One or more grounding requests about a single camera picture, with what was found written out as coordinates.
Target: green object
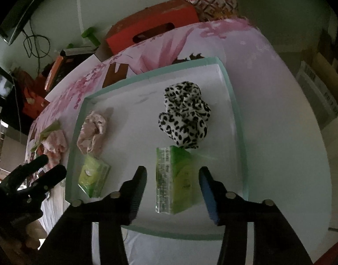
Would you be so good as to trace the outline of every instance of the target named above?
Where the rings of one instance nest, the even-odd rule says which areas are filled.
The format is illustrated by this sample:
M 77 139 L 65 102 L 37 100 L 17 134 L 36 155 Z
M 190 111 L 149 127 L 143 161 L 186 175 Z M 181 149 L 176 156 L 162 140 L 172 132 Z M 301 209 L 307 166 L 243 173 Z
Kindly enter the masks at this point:
M 35 152 L 38 149 L 39 145 L 41 145 L 41 142 L 43 140 L 46 140 L 52 131 L 59 130 L 59 129 L 61 129 L 60 122 L 56 120 L 50 126 L 48 126 L 45 130 L 41 131 L 39 140 L 32 147 L 31 152 Z
M 176 214 L 193 205 L 192 172 L 189 152 L 176 146 L 157 148 L 156 212 Z
M 99 42 L 99 40 L 95 37 L 94 35 L 94 32 L 95 32 L 95 28 L 93 27 L 89 27 L 87 30 L 85 30 L 83 33 L 82 33 L 82 38 L 88 38 L 92 44 L 96 47 L 99 47 L 99 45 L 101 44 L 101 42 Z
M 87 154 L 78 185 L 89 197 L 99 197 L 107 179 L 110 166 L 99 158 Z

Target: tissue box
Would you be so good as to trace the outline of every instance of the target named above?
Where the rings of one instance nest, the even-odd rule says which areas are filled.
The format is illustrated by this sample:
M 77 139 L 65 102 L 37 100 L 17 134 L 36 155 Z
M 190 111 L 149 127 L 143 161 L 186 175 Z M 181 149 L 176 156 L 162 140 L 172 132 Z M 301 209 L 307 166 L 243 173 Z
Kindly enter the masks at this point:
M 87 154 L 78 179 L 78 186 L 89 197 L 99 197 L 109 170 L 110 166 L 107 163 Z
M 157 148 L 156 212 L 176 214 L 193 205 L 192 159 L 186 150 Z

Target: fabric pile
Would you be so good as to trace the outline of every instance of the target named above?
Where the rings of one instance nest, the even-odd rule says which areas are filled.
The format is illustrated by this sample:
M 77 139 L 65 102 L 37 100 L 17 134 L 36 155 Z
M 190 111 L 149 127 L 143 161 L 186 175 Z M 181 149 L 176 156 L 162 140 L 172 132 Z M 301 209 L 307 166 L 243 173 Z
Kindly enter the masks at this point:
M 55 130 L 41 144 L 44 147 L 43 153 L 49 158 L 49 162 L 45 166 L 45 169 L 48 171 L 60 163 L 61 154 L 67 150 L 67 142 L 63 131 Z
M 67 149 L 68 145 L 64 132 L 61 130 L 60 122 L 56 120 L 40 132 L 39 138 L 31 149 L 31 160 L 34 159 L 35 155 L 40 156 L 46 154 L 48 156 L 49 162 L 44 166 L 44 172 L 42 172 L 42 170 L 38 172 L 42 175 L 60 163 L 61 154 Z
M 166 112 L 159 115 L 159 128 L 179 147 L 198 148 L 208 131 L 211 109 L 201 99 L 197 84 L 184 81 L 164 92 Z
M 98 156 L 101 153 L 106 125 L 107 120 L 99 113 L 92 111 L 86 117 L 77 140 L 77 146 L 82 154 L 92 153 Z

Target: tray rim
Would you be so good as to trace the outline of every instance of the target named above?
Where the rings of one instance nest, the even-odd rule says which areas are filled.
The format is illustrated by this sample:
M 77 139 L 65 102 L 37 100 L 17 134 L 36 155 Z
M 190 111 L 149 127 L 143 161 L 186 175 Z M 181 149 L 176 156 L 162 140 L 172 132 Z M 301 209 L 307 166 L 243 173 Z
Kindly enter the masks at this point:
M 119 89 L 123 86 L 133 84 L 133 83 L 136 83 L 144 79 L 152 78 L 155 76 L 159 76 L 159 75 L 167 74 L 171 72 L 176 72 L 179 70 L 185 70 L 185 69 L 195 68 L 195 67 L 200 67 L 200 66 L 208 66 L 211 64 L 217 64 L 219 66 L 223 74 L 226 87 L 228 89 L 231 106 L 232 106 L 233 113 L 234 113 L 235 126 L 237 129 L 237 145 L 238 145 L 238 152 L 240 155 L 242 183 L 243 183 L 243 188 L 242 188 L 243 196 L 242 197 L 245 200 L 248 200 L 248 167 L 247 167 L 246 147 L 245 147 L 245 142 L 244 142 L 244 132 L 242 129 L 240 109 L 239 109 L 238 102 L 234 94 L 233 86 L 230 82 L 230 79 L 227 73 L 227 70 L 218 57 L 208 57 L 208 58 L 203 58 L 203 59 L 198 59 L 198 60 L 193 60 L 193 61 L 186 61 L 182 63 L 172 64 L 166 67 L 161 67 L 155 70 L 151 70 L 151 71 L 142 73 L 140 75 L 136 75 L 134 77 L 130 77 L 128 79 L 118 81 L 115 84 L 107 86 L 95 92 L 94 94 L 91 94 L 85 97 L 82 102 L 80 112 L 77 117 L 75 129 L 72 135 L 72 142 L 69 147 L 69 157 L 68 157 L 67 167 L 66 167 L 67 174 L 66 174 L 66 182 L 65 182 L 65 200 L 68 201 L 69 203 L 72 203 L 72 201 L 74 201 L 71 196 L 70 188 L 72 187 L 73 164 L 75 160 L 76 151 L 78 150 L 76 144 L 77 144 L 77 139 L 78 139 L 80 130 L 82 128 L 82 124 L 87 116 L 87 112 L 86 112 L 87 104 L 91 102 L 93 98 L 96 98 L 110 91 Z M 163 238 L 172 238 L 172 239 L 181 239 L 181 240 L 221 240 L 223 239 L 223 234 L 207 234 L 207 235 L 177 234 L 177 233 L 168 233 L 164 231 L 154 231 L 154 230 L 147 229 L 144 227 L 139 227 L 136 225 L 122 226 L 122 227 L 132 230 L 132 231 L 139 232 L 139 233 L 157 236 L 157 237 L 163 237 Z

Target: leopard print fabric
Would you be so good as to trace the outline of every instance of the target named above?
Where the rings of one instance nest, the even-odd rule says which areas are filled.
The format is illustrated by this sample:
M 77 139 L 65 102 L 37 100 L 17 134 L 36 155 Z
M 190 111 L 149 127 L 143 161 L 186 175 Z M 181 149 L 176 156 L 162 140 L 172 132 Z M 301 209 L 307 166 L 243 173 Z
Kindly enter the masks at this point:
M 201 99 L 198 85 L 184 81 L 164 92 L 166 112 L 159 115 L 159 128 L 179 147 L 198 148 L 208 131 L 211 109 Z

